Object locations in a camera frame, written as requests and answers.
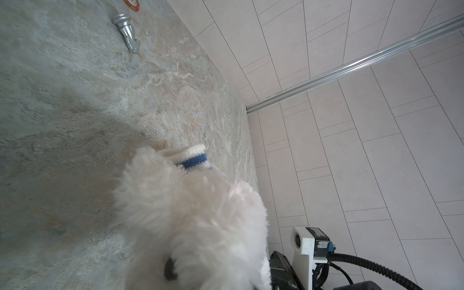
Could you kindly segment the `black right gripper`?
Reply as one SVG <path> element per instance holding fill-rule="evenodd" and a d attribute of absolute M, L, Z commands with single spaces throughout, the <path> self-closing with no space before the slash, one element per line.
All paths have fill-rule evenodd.
<path fill-rule="evenodd" d="M 299 290 L 292 266 L 280 252 L 273 251 L 269 265 L 271 270 L 271 286 L 273 290 Z"/>

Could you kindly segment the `white fluffy teddy bear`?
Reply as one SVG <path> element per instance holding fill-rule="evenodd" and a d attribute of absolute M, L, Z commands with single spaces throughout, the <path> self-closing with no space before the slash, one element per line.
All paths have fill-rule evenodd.
<path fill-rule="evenodd" d="M 128 290 L 269 290 L 268 221 L 249 183 L 139 148 L 113 196 L 133 243 Z"/>

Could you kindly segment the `blue white striped shirt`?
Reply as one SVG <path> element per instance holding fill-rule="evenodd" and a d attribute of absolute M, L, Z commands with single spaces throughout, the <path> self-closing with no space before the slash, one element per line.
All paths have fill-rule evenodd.
<path fill-rule="evenodd" d="M 206 146 L 197 144 L 177 149 L 163 149 L 158 153 L 170 160 L 174 165 L 187 171 L 211 169 L 211 164 L 205 153 Z"/>

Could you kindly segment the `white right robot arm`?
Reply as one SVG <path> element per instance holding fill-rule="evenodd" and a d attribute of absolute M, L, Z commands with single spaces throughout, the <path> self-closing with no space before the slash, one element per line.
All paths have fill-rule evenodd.
<path fill-rule="evenodd" d="M 271 267 L 271 286 L 273 290 L 304 290 L 302 281 L 291 266 L 286 256 L 274 251 L 269 260 Z M 373 281 L 354 283 L 349 274 L 338 265 L 328 263 L 317 263 L 310 276 L 313 290 L 325 290 L 330 268 L 341 272 L 347 279 L 348 284 L 336 287 L 335 290 L 380 290 L 381 288 Z"/>

